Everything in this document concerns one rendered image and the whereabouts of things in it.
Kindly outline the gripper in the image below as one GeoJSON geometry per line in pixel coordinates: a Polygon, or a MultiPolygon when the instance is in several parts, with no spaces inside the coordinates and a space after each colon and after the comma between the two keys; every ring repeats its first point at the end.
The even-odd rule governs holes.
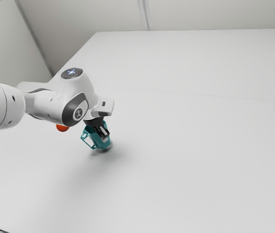
{"type": "Polygon", "coordinates": [[[99,143],[110,143],[110,133],[107,125],[103,123],[103,119],[104,117],[97,117],[91,120],[84,119],[84,123],[89,127],[95,127],[99,143]]]}

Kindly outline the teal faceted mug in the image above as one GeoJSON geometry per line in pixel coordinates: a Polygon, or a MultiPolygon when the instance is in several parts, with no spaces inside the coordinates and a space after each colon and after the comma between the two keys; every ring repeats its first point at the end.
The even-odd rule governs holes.
{"type": "Polygon", "coordinates": [[[95,131],[95,127],[89,127],[85,126],[83,129],[83,132],[81,134],[81,139],[92,149],[92,150],[107,150],[111,146],[110,143],[99,143],[97,134],[95,131]]]}

